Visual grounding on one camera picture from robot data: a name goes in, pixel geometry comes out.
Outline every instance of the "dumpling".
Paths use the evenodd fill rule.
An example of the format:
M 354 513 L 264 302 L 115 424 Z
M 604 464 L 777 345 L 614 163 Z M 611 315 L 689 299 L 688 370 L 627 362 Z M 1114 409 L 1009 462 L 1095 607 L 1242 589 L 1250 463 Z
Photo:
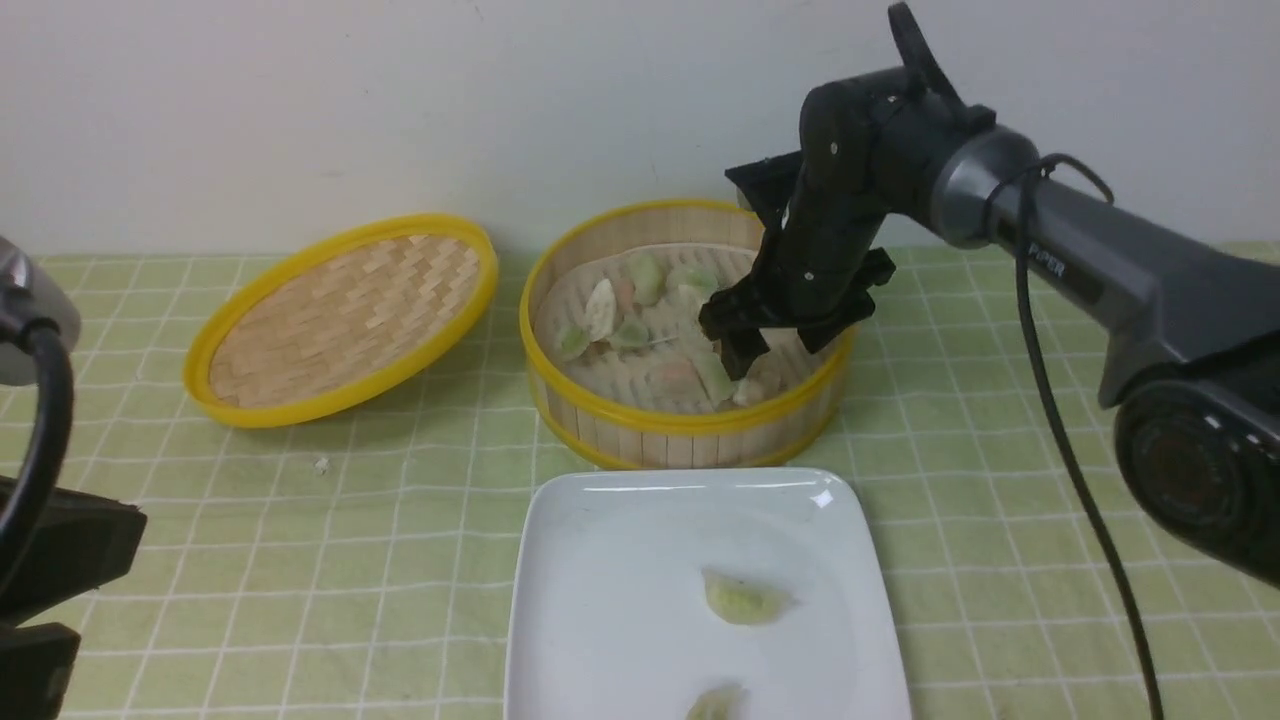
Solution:
M 778 619 L 791 596 L 764 583 L 703 570 L 707 605 L 731 625 L 765 625 Z
M 591 295 L 586 299 L 586 307 L 582 310 L 582 327 L 586 337 L 591 342 L 599 342 L 613 334 L 613 327 L 618 322 L 618 299 L 613 293 L 613 282 L 609 278 L 595 283 Z
M 561 328 L 559 334 L 556 337 L 556 357 L 561 363 L 576 360 L 579 355 L 586 352 L 589 345 L 591 345 L 591 341 L 586 337 L 586 331 L 570 323 Z
M 735 684 L 712 688 L 698 696 L 685 720 L 733 720 L 742 700 L 742 688 Z

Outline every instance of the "white grid line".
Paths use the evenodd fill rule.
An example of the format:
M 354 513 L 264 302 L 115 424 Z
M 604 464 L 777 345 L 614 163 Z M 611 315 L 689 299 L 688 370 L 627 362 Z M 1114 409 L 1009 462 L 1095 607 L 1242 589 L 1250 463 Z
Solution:
M 467 503 L 471 500 L 471 486 L 474 484 L 472 477 L 476 465 L 476 455 L 479 454 L 480 443 L 480 410 L 484 406 L 484 370 L 489 366 L 489 350 L 493 346 L 493 311 L 485 314 L 485 345 L 484 351 L 480 356 L 480 387 L 476 391 L 476 418 L 475 425 L 471 429 L 471 457 L 467 459 L 467 484 L 462 491 L 462 520 L 458 525 L 458 530 L 467 529 Z M 440 647 L 440 678 L 435 688 L 435 697 L 444 696 L 444 687 L 449 676 L 449 638 L 453 633 L 453 603 L 458 597 L 458 574 L 462 571 L 462 539 L 463 534 L 458 533 L 458 543 L 453 551 L 453 578 L 449 584 L 449 606 L 444 615 L 444 644 Z M 440 706 L 435 706 L 435 720 L 440 720 Z
M 938 345 L 942 345 L 942 334 L 938 332 L 938 327 L 933 320 L 933 309 L 929 307 L 928 302 L 924 304 L 924 313 L 929 318 L 929 324 L 933 325 L 934 336 L 938 338 Z M 991 334 L 992 340 L 997 340 L 993 332 Z M 951 378 L 951 383 L 955 386 L 956 389 L 959 389 L 960 382 L 956 378 L 955 369 L 951 366 L 951 361 L 950 359 L 947 359 L 946 355 L 943 355 L 942 364 L 947 369 L 947 375 Z M 959 405 L 960 405 L 960 413 L 965 420 L 965 425 L 968 425 L 968 430 L 977 437 L 973 418 L 969 415 L 969 406 L 964 402 L 964 400 L 961 400 Z M 1005 506 L 1004 502 L 1000 500 L 1000 493 L 996 492 L 996 483 L 991 478 L 991 464 L 987 460 L 987 452 L 983 450 L 980 443 L 978 445 L 978 459 L 982 461 L 983 473 L 987 475 L 987 487 L 991 491 L 992 501 L 996 503 L 996 514 L 997 514 L 996 520 L 997 521 L 1004 520 Z M 1018 542 L 1014 538 L 1012 528 L 1009 525 L 1009 523 L 1000 523 L 1000 524 L 1004 525 L 1005 528 L 1005 539 L 1009 542 L 1009 548 L 1014 555 L 1014 564 L 1018 568 L 1018 575 L 1020 575 L 1023 579 L 1023 589 L 1027 591 L 1027 598 L 1030 601 L 1032 610 L 1036 612 L 1036 620 L 1041 630 L 1041 637 L 1044 639 L 1044 647 L 1048 648 L 1050 659 L 1053 662 L 1053 671 L 1059 675 L 1059 678 L 1065 678 L 1066 673 L 1062 670 L 1062 661 L 1059 657 L 1057 647 L 1053 643 L 1053 635 L 1050 634 L 1048 626 L 1044 624 L 1044 612 L 1041 610 L 1039 598 L 1036 597 L 1036 589 L 1032 587 L 1032 582 L 1027 577 L 1027 568 L 1025 565 L 1023 565 L 1023 556 L 1021 552 L 1019 552 L 1018 550 Z M 942 536 L 942 542 L 946 543 L 946 534 Z M 964 598 L 957 597 L 956 602 L 963 606 Z M 977 647 L 974 648 L 974 651 L 977 655 Z M 1071 717 L 1079 717 L 1079 712 L 1075 708 L 1075 701 L 1071 698 L 1070 689 L 1068 689 L 1066 684 L 1062 684 L 1061 688 L 1062 688 L 1062 700 L 1066 702 L 1066 707 L 1070 711 Z
M 887 369 L 887 373 L 888 373 L 890 384 L 893 386 L 893 389 L 896 392 L 897 388 L 899 388 L 899 383 L 897 383 L 897 374 L 893 370 L 893 364 L 892 363 L 886 363 L 886 369 Z M 916 470 L 923 470 L 924 469 L 924 462 L 922 461 L 920 448 L 916 447 L 916 445 L 915 445 L 915 437 L 911 433 L 911 419 L 908 416 L 906 406 L 902 404 L 901 400 L 897 401 L 897 411 L 902 414 L 902 423 L 906 425 L 906 429 L 908 429 L 908 438 L 910 439 L 911 454 L 915 457 Z M 852 460 L 854 460 L 854 469 L 855 469 L 854 474 L 856 475 L 858 474 L 856 473 L 858 457 L 854 456 Z M 982 678 L 983 680 L 987 680 L 988 679 L 987 678 L 987 673 L 983 670 L 983 665 L 982 665 L 982 653 L 978 652 L 978 641 L 977 641 L 977 638 L 973 634 L 973 626 L 969 624 L 969 614 L 968 614 L 968 611 L 965 610 L 965 606 L 964 606 L 964 593 L 960 591 L 960 579 L 959 579 L 959 577 L 956 577 L 956 573 L 955 573 L 955 561 L 951 557 L 951 548 L 947 547 L 946 534 L 943 534 L 943 532 L 942 532 L 942 520 L 938 516 L 938 503 L 933 498 L 933 492 L 929 489 L 929 483 L 923 483 L 923 484 L 924 484 L 924 496 L 925 496 L 925 498 L 929 502 L 929 510 L 933 512 L 933 518 L 934 518 L 934 532 L 937 533 L 938 541 L 942 544 L 942 557 L 946 561 L 947 566 L 951 569 L 951 571 L 948 573 L 948 577 L 951 579 L 951 589 L 952 589 L 952 592 L 955 592 L 955 596 L 956 596 L 956 609 L 960 611 L 960 620 L 964 624 L 965 635 L 969 638 L 969 652 L 973 656 L 973 664 L 974 664 L 974 667 L 978 670 L 978 676 Z M 983 694 L 987 698 L 987 707 L 991 710 L 992 717 L 995 717 L 998 711 L 996 708 L 997 707 L 996 706 L 996 698 L 991 693 L 991 687 L 988 684 L 983 684 L 982 685 L 982 692 L 983 692 Z
M 289 429 L 285 437 L 284 445 L 293 441 L 293 428 Z M 271 497 L 275 496 L 276 488 L 280 486 L 280 477 L 284 474 L 284 457 L 282 456 L 275 462 L 275 478 L 271 479 L 271 493 L 266 502 L 262 503 L 262 510 L 257 514 L 257 527 L 253 530 L 253 542 L 248 548 L 248 559 L 244 561 L 244 571 L 241 574 L 239 584 L 237 585 L 236 598 L 232 601 L 232 611 L 227 618 L 227 630 L 223 633 L 221 646 L 218 648 L 218 660 L 214 661 L 214 671 L 209 676 L 209 688 L 205 691 L 205 702 L 200 710 L 200 720 L 205 720 L 209 716 L 210 703 L 214 700 L 214 692 L 218 688 L 218 676 L 223 670 L 223 657 L 227 656 L 228 650 L 232 643 L 232 634 L 236 629 L 236 618 L 239 614 L 241 601 L 244 598 L 244 591 L 248 589 L 248 579 L 253 575 L 253 560 L 257 557 L 257 551 L 261 547 L 260 541 L 262 539 L 262 530 L 266 528 L 266 516 L 271 510 Z M 192 527 L 200 525 L 200 514 L 192 518 Z
M 237 277 L 239 277 L 239 272 L 243 270 L 243 268 L 244 268 L 244 260 L 242 259 L 241 264 L 239 264 L 239 269 L 237 270 Z M 141 272 L 141 264 L 138 266 L 138 270 Z M 180 413 L 180 410 L 182 410 L 182 406 L 179 405 L 178 406 L 178 411 Z M 160 442 L 160 457 L 164 456 L 164 448 L 169 446 L 169 441 L 173 438 L 173 428 L 174 427 L 175 425 L 170 425 L 169 429 L 165 430 L 164 439 Z M 225 451 L 227 445 L 230 442 L 230 438 L 232 438 L 230 433 L 227 433 L 225 437 L 223 438 L 223 451 Z M 156 461 L 152 462 L 151 468 L 147 470 L 147 478 L 146 478 L 146 480 L 142 484 L 143 492 L 146 491 L 147 487 L 151 486 L 151 482 L 155 479 L 155 471 L 156 471 L 156 468 L 160 465 L 160 457 L 156 457 Z M 214 486 L 218 483 L 218 471 L 216 471 L 218 465 L 219 464 L 215 462 L 214 473 L 210 474 L 209 482 L 205 486 L 205 493 L 204 493 L 205 498 L 207 498 L 212 493 Z M 204 507 L 202 506 L 197 506 L 196 518 L 198 518 L 202 511 L 204 511 Z M 191 544 L 191 542 L 196 538 L 196 528 L 197 528 L 197 523 L 195 521 L 195 519 L 192 519 L 191 528 L 187 530 L 187 544 Z M 166 593 L 168 596 L 173 596 L 177 592 L 177 589 L 178 589 L 178 580 L 182 579 L 182 574 L 183 574 L 183 569 L 186 568 L 187 557 L 188 557 L 188 551 L 186 551 L 186 550 L 179 551 L 179 553 L 178 553 L 178 562 L 177 562 L 177 565 L 174 568 L 174 571 L 173 571 L 173 579 L 169 580 L 169 592 Z M 170 602 L 172 602 L 172 597 L 165 597 L 163 601 L 160 601 L 160 612 L 156 616 L 156 624 L 151 629 L 151 634 L 147 638 L 147 652 L 148 653 L 156 648 L 156 641 L 160 637 L 160 629 L 164 626 L 165 614 L 169 611 Z M 138 669 L 136 670 L 136 673 L 133 675 L 133 683 L 129 685 L 129 694 L 128 694 L 128 697 L 124 701 L 124 706 L 120 708 L 120 719 L 122 720 L 127 720 L 128 716 L 129 716 L 129 714 L 131 714 L 131 711 L 132 711 L 132 708 L 133 708 L 133 703 L 137 700 L 138 688 L 142 685 L 142 678 L 146 674 L 148 659 L 150 659 L 150 655 L 143 655 L 142 656 L 142 661 L 138 662 Z
M 329 500 L 329 511 L 325 514 L 324 519 L 324 534 L 320 541 L 320 551 L 316 552 L 316 566 L 311 573 L 311 588 L 310 592 L 305 594 L 305 600 L 302 601 L 302 619 L 298 623 L 298 633 L 293 638 L 293 652 L 289 655 L 289 673 L 284 678 L 284 691 L 280 694 L 279 720 L 284 720 L 284 710 L 289 707 L 289 693 L 293 691 L 293 678 L 297 676 L 298 657 L 302 655 L 302 638 L 306 637 L 307 619 L 311 616 L 311 601 L 320 594 L 317 591 L 320 588 L 320 575 L 324 573 L 325 550 L 329 547 L 329 538 L 333 533 L 334 510 L 338 507 L 338 501 L 342 498 L 342 488 L 347 484 L 347 475 L 351 473 L 349 460 L 356 446 L 356 423 L 351 423 L 351 428 L 347 430 L 347 450 L 342 455 L 342 469 L 338 471 L 338 488 Z M 390 555 L 394 550 L 394 543 L 388 543 L 387 553 Z
M 974 287 L 977 287 L 978 282 L 974 278 L 973 266 L 969 265 L 968 254 L 964 255 L 964 268 L 965 268 L 965 274 L 969 277 L 970 284 L 973 284 Z M 1010 277 L 1010 281 L 1015 279 L 1014 278 L 1014 272 L 1012 272 L 1012 263 L 1010 263 L 1009 277 Z M 979 297 L 978 297 L 978 305 L 982 309 L 983 316 L 989 320 L 991 319 L 991 310 L 987 307 L 987 301 L 986 301 L 984 297 L 980 296 L 980 293 L 979 293 Z M 1048 323 L 1041 323 L 1037 327 L 1043 327 L 1043 325 L 1050 325 L 1051 327 L 1052 324 L 1053 324 L 1052 322 L 1048 322 Z M 1055 338 L 1055 341 L 1057 342 L 1059 347 L 1062 347 L 1061 341 L 1057 341 L 1056 338 Z M 1028 364 L 1030 363 L 1030 357 L 1029 356 L 1027 356 L 1027 361 L 1028 361 Z M 1005 355 L 1004 364 L 1009 369 L 1010 373 L 1015 373 L 1016 372 L 1016 369 L 1014 368 L 1012 357 L 1010 357 L 1009 355 Z M 1044 416 L 1044 407 L 1039 404 L 1039 393 L 1038 392 L 1034 392 L 1034 401 L 1028 397 L 1029 393 L 1021 393 L 1020 392 L 1018 395 L 1019 395 L 1019 397 L 1021 400 L 1023 409 L 1027 411 L 1027 414 L 1028 414 L 1029 418 L 1036 419 L 1036 418 L 1043 418 Z M 1091 421 L 1092 421 L 1093 415 L 1089 414 L 1089 418 L 1091 418 Z M 1062 421 L 1062 425 L 1064 427 L 1068 425 L 1068 423 L 1065 421 L 1065 419 Z M 1066 430 L 1069 433 L 1074 428 L 1071 428 L 1071 427 L 1066 427 Z M 1047 424 L 1046 424 L 1046 427 L 1042 430 L 1037 432 L 1036 434 L 1039 438 L 1042 457 L 1047 460 L 1047 462 L 1048 462 L 1050 466 L 1057 466 L 1061 459 L 1057 455 L 1057 443 L 1053 442 L 1053 439 L 1052 439 L 1052 430 L 1050 430 L 1048 427 L 1047 427 Z M 1088 473 L 1089 469 L 1085 468 L 1084 465 L 1080 465 L 1080 471 L 1082 473 Z M 1066 474 L 1066 469 L 1065 468 L 1062 469 L 1062 474 L 1064 475 Z M 1053 484 L 1057 486 L 1057 495 L 1061 498 L 1064 507 L 1071 507 L 1071 498 L 1070 498 L 1070 495 L 1068 493 L 1068 489 L 1066 489 L 1066 486 L 1070 482 L 1070 479 L 1066 478 L 1066 480 L 1068 482 L 1062 482 L 1061 479 L 1055 478 Z M 993 482 L 992 482 L 992 493 L 996 496 L 996 500 L 998 502 L 1000 501 L 1000 493 L 996 492 Z M 1115 516 L 1111 512 L 1103 512 L 1101 509 L 1100 509 L 1100 514 L 1102 515 L 1103 520 L 1107 520 L 1107 519 L 1111 519 L 1111 518 Z M 1089 556 L 1089 544 L 1085 541 L 1084 530 L 1080 528 L 1080 521 L 1079 520 L 1082 518 L 1085 518 L 1083 509 L 1079 510 L 1079 511 L 1076 511 L 1076 512 L 1071 512 L 1070 520 L 1071 520 L 1071 528 L 1075 532 L 1076 542 L 1079 542 L 1082 556 L 1083 557 L 1088 557 Z M 1129 638 L 1126 635 L 1128 625 L 1123 625 L 1120 623 L 1120 620 L 1121 620 L 1120 614 L 1116 611 L 1115 607 L 1111 606 L 1111 594 L 1107 593 L 1107 589 L 1106 589 L 1106 585 L 1105 585 L 1106 580 L 1103 580 L 1102 573 L 1100 571 L 1100 568 L 1106 568 L 1108 578 L 1110 578 L 1110 571 L 1111 571 L 1110 566 L 1107 566 L 1105 564 L 1100 564 L 1100 565 L 1097 565 L 1097 566 L 1093 568 L 1092 574 L 1093 574 L 1093 580 L 1094 580 L 1094 583 L 1097 585 L 1097 592 L 1102 597 L 1102 605 L 1103 605 L 1103 607 L 1107 609 L 1107 614 L 1112 618 L 1111 625 L 1112 625 L 1112 629 L 1115 630 L 1116 639 L 1120 641 L 1120 646 L 1121 647 L 1128 647 L 1128 642 L 1129 642 Z M 1130 657 L 1130 667 L 1133 667 L 1133 669 L 1137 670 L 1137 667 L 1138 667 L 1137 662 L 1138 661 L 1137 661 L 1135 657 Z

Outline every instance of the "black robotic arm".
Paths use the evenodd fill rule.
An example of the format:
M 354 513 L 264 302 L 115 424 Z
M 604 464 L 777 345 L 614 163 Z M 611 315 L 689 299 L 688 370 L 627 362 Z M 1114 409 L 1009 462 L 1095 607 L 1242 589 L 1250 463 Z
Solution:
M 817 352 L 869 316 L 893 274 L 870 249 L 890 213 L 957 249 L 995 242 L 1108 332 L 1098 401 L 1120 405 L 1142 506 L 1280 585 L 1280 268 L 1120 210 L 1092 174 L 1106 200 L 1048 179 L 1074 160 L 961 102 L 905 4 L 890 24 L 902 67 L 814 88 L 799 152 L 726 173 L 765 225 L 751 272 L 699 318 L 726 370 L 768 351 L 760 328 L 796 328 Z

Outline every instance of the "woven bamboo lid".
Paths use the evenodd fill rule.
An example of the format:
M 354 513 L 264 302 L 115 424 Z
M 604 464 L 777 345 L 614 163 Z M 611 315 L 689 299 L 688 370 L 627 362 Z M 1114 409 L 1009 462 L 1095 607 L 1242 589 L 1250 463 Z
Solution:
M 452 347 L 493 296 L 479 227 L 416 215 L 311 247 L 236 295 L 187 359 L 187 387 L 239 427 L 312 420 L 364 402 Z

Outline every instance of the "white plate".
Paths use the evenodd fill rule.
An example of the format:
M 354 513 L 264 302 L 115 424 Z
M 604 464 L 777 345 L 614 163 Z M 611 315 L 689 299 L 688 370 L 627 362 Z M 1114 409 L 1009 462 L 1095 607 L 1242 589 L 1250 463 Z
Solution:
M 742 628 L 703 568 L 785 588 Z M 516 569 L 507 720 L 684 720 L 704 691 L 742 720 L 909 720 L 906 675 L 861 506 L 820 470 L 585 473 L 534 497 Z

